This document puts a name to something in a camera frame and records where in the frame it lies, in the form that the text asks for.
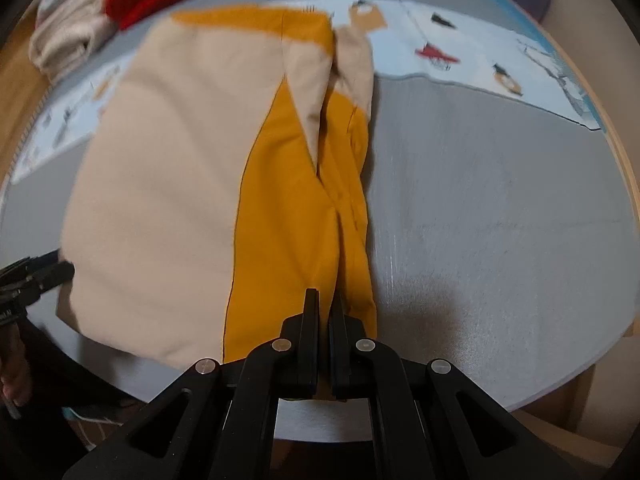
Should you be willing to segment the person's left hand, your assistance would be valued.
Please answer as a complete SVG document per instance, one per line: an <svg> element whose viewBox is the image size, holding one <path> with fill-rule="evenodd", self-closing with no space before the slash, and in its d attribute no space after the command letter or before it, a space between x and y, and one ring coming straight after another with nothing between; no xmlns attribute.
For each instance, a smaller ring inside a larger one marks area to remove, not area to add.
<svg viewBox="0 0 640 480"><path fill-rule="evenodd" d="M1 329L1 393L2 396L23 406L29 399L32 381L25 356L20 330L15 324Z"/></svg>

